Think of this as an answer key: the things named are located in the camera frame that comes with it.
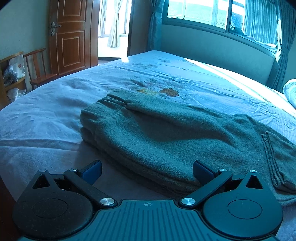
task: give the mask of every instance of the floor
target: floor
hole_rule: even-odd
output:
[[[0,177],[0,240],[16,241],[20,235],[12,221],[14,199]]]
[[[106,64],[106,63],[109,63],[111,61],[109,60],[98,60],[98,65],[101,65],[101,64]]]
[[[108,47],[108,37],[98,38],[98,57],[123,58],[127,57],[128,36],[120,37],[118,48]]]

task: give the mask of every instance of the curtain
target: curtain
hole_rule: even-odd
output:
[[[279,0],[278,50],[267,86],[283,93],[288,54],[296,33],[296,10],[285,0]]]
[[[119,47],[120,32],[119,32],[119,10],[121,8],[122,0],[114,0],[114,20],[108,38],[108,47]]]
[[[269,0],[246,0],[243,32],[266,44],[277,43],[275,3]]]
[[[160,50],[164,2],[165,0],[151,0],[153,9],[148,32],[147,51]]]

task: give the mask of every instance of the wooden shelf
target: wooden shelf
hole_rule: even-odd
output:
[[[15,53],[15,54],[13,54],[13,55],[11,55],[11,56],[8,56],[8,57],[6,57],[6,58],[0,60],[0,63],[3,63],[3,62],[5,62],[5,61],[7,61],[7,60],[10,60],[11,58],[14,58],[14,57],[16,57],[16,56],[19,56],[19,55],[21,55],[21,54],[23,54],[23,53],[24,53],[24,52],[22,51],[22,52]]]
[[[22,82],[25,80],[25,77],[20,78],[17,82],[10,84],[8,86],[5,87],[5,91],[11,90],[13,88],[17,88],[19,86],[19,84],[23,84]]]

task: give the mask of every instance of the pillow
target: pillow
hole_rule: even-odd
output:
[[[296,79],[289,80],[284,85],[283,92],[289,103],[296,109]]]

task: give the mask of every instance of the metal screw head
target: metal screw head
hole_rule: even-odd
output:
[[[183,203],[184,205],[190,206],[195,203],[195,200],[193,198],[187,197],[187,198],[183,198],[181,203]]]
[[[115,203],[115,201],[113,198],[106,197],[106,198],[101,199],[100,203],[103,205],[109,206],[109,205],[112,205],[113,203]]]

